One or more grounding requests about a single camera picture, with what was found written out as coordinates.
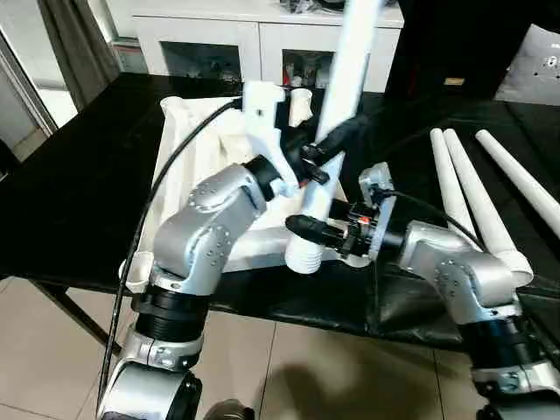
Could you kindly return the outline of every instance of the white pvc pipe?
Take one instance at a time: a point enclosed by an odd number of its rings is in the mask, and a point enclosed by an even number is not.
[[[469,209],[465,203],[465,197],[461,191],[461,185],[457,179],[457,174],[453,168],[453,162],[445,144],[444,132],[441,129],[433,129],[430,131],[431,149],[434,153],[434,161],[436,162],[437,180],[439,181],[439,189],[441,190],[441,198],[444,202],[445,212],[453,219],[458,221],[473,236],[473,221],[469,214]],[[463,234],[456,226],[448,223],[450,230],[467,239],[473,248],[480,250],[479,247]]]
[[[455,130],[447,129],[444,132],[444,138],[451,160],[455,165],[455,171],[488,250],[514,272],[516,287],[529,284],[533,279],[533,270],[525,255],[515,247]]]
[[[332,63],[331,79],[321,110],[315,141],[322,141],[339,124],[355,115],[361,97],[369,53],[374,39],[375,24],[383,0],[350,0],[346,3],[344,24]],[[325,221],[336,185],[344,153],[323,165],[330,176],[324,185],[311,182],[305,189],[301,214]],[[323,247],[292,235],[286,248],[285,259],[292,270],[310,274],[319,269]]]
[[[560,238],[560,204],[488,131],[482,129],[476,138]]]

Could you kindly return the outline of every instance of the black table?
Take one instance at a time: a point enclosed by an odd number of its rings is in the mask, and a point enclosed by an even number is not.
[[[117,270],[147,196],[163,127],[166,96],[233,95],[237,86],[207,80],[123,74],[0,183],[0,274],[34,282],[99,341],[106,334],[67,296],[68,287],[114,293]],[[322,93],[314,96],[317,109]],[[388,161],[398,190],[441,207],[429,131],[453,127],[515,243],[537,274],[520,290],[535,333],[554,353],[560,343],[560,241],[474,140],[489,129],[560,198],[560,108],[459,97],[414,101],[364,94],[366,137],[347,153],[341,181],[358,200],[357,177]],[[411,219],[434,223],[397,201],[393,229]],[[286,267],[227,273],[215,310],[460,349],[437,294],[400,272],[386,255],[376,266],[324,263],[312,276]]]

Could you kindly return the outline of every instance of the white tube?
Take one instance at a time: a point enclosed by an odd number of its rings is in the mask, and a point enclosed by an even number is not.
[[[434,161],[436,162],[437,180],[439,181],[439,189],[441,190],[441,198],[444,202],[445,212],[453,219],[458,221],[473,236],[473,221],[469,214],[469,209],[465,203],[465,197],[461,191],[461,185],[457,179],[457,174],[453,168],[453,162],[445,144],[444,133],[441,129],[433,129],[430,131],[431,148],[434,152]],[[456,226],[451,223],[447,224],[449,229],[457,234],[465,237],[475,249],[479,247],[465,236]]]
[[[356,113],[374,39],[375,23],[383,3],[382,0],[350,0],[346,4],[342,34],[334,55],[332,77],[321,110],[316,142],[322,141],[332,129]],[[331,178],[329,182],[324,185],[311,182],[306,187],[302,214],[326,220],[343,160],[344,153],[340,153],[323,165],[323,170]],[[319,269],[322,255],[323,247],[293,234],[286,248],[285,259],[292,270],[310,274]]]
[[[514,272],[515,287],[529,284],[533,280],[533,270],[525,255],[515,247],[455,130],[447,129],[444,132],[444,138],[455,165],[455,171],[488,250]]]
[[[290,92],[290,127],[297,127],[312,116],[313,93],[309,89],[294,89]]]
[[[560,238],[560,204],[488,131],[482,129],[476,138]]]

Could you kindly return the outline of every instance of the cabinet door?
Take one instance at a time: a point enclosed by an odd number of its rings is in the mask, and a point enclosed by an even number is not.
[[[171,17],[134,17],[151,74],[261,79],[258,24]]]
[[[340,26],[260,24],[262,79],[281,84],[285,77],[292,76],[291,61],[295,61],[296,73],[305,74],[304,85],[308,80],[311,84],[316,82],[316,87],[323,87],[320,85],[328,81],[328,68],[341,30]],[[400,29],[377,28],[364,80],[365,91],[385,91],[399,34]],[[317,72],[307,78],[313,65]]]

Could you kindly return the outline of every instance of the black wire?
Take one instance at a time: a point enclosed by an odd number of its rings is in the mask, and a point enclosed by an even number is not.
[[[489,252],[486,245],[481,241],[479,241],[479,239],[476,236],[474,236],[471,232],[469,232],[469,230],[466,227],[461,225],[456,219],[452,218],[449,214],[442,212],[437,207],[424,201],[423,199],[417,199],[416,197],[405,194],[404,192],[395,191],[395,190],[381,190],[381,193],[386,196],[395,195],[396,197],[402,197],[403,199],[408,200],[411,203],[414,203],[417,206],[422,207],[423,209],[428,210],[433,214],[436,214],[437,216],[450,222],[454,227],[460,230],[467,238],[469,238],[472,241],[472,243],[475,243],[482,251]]]
[[[186,146],[209,124],[211,123],[217,116],[223,114],[225,111],[231,108],[240,108],[241,107],[241,99],[234,99],[231,102],[222,105],[220,108],[216,109],[207,119],[200,123],[200,125],[194,129],[191,134],[187,136],[183,142],[173,151],[173,153],[167,158],[164,166],[162,167],[161,171],[157,175],[156,180],[153,182],[153,185],[150,189],[150,193],[148,194],[148,198],[143,206],[142,214],[140,215],[140,220],[136,226],[136,230],[134,232],[134,236],[132,238],[132,243],[130,244],[128,254],[126,255],[126,259],[124,260],[124,267],[122,269],[121,279],[119,281],[119,287],[116,291],[115,296],[115,303],[113,305],[113,314],[111,317],[111,325],[108,330],[108,339],[107,345],[105,347],[105,355],[103,356],[103,363],[101,365],[101,378],[99,381],[99,394],[97,396],[97,406],[101,402],[103,392],[105,392],[105,388],[107,387],[107,382],[109,380],[109,367],[111,361],[111,354],[113,353],[113,345],[115,344],[115,337],[116,337],[116,328],[119,322],[119,313],[121,311],[121,305],[123,304],[123,294],[124,294],[124,285],[126,284],[126,279],[129,276],[130,265],[132,264],[132,257],[137,250],[138,243],[140,242],[140,236],[142,234],[142,228],[144,226],[144,220],[148,211],[150,210],[151,202],[156,197],[156,193],[158,192],[158,188],[160,187],[161,183],[163,182],[165,175],[173,165],[173,162],[177,159],[177,157],[181,154],[181,152],[185,149]]]

